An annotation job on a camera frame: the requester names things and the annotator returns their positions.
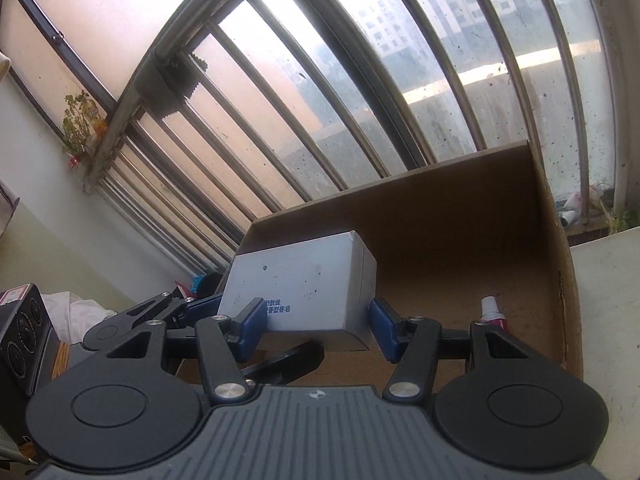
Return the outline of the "metal window guard rails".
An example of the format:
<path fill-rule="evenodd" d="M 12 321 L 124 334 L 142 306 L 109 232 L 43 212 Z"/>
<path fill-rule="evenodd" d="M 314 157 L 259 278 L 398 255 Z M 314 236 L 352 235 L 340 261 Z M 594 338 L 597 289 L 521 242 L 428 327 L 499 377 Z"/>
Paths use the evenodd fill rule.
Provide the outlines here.
<path fill-rule="evenodd" d="M 190 273 L 259 218 L 520 141 L 570 234 L 616 220 L 591 0 L 1 0 L 1 51 L 62 143 L 64 96 L 96 101 L 81 187 Z"/>

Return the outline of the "white clothing pile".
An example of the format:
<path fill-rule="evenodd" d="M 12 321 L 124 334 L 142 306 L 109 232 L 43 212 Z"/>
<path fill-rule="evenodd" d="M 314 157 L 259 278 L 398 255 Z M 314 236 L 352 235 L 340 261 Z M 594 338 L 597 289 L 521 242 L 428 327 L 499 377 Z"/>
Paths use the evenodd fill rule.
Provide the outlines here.
<path fill-rule="evenodd" d="M 66 344 L 79 344 L 90 328 L 116 315 L 96 301 L 81 299 L 72 292 L 43 295 L 42 301 L 58 339 Z"/>

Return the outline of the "brown cardboard box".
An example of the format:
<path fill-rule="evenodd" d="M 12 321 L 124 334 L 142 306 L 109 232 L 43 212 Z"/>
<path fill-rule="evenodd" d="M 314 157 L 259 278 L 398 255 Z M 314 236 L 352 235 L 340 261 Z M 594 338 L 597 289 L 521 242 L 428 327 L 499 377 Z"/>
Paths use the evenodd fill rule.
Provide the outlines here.
<path fill-rule="evenodd" d="M 573 263 L 527 144 L 441 162 L 257 220 L 232 263 L 249 252 L 349 231 L 376 260 L 374 298 L 399 315 L 469 330 L 480 324 L 482 299 L 494 296 L 511 336 L 582 374 Z M 393 370 L 372 336 L 367 351 L 324 350 L 302 384 L 383 390 Z"/>

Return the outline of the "white rectangular carton box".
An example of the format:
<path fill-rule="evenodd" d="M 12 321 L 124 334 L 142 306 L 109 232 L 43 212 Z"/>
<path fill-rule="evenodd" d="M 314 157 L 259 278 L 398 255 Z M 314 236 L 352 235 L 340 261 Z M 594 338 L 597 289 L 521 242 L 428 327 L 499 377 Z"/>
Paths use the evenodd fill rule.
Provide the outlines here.
<path fill-rule="evenodd" d="M 314 340 L 326 351 L 367 351 L 375 287 L 376 260 L 349 231 L 236 257 L 219 312 L 233 318 L 250 300 L 265 300 L 268 324 L 260 350 Z"/>

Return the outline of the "red toothpaste tube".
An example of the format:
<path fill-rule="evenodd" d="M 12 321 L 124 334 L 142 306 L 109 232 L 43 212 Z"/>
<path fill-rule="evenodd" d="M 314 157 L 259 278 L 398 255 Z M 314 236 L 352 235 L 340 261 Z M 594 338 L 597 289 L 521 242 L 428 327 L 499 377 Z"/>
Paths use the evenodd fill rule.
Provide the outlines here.
<path fill-rule="evenodd" d="M 480 324 L 493 325 L 509 333 L 509 325 L 506 320 L 506 316 L 498 307 L 497 299 L 494 296 L 487 296 L 480 302 L 482 308 L 482 316 L 480 317 Z"/>

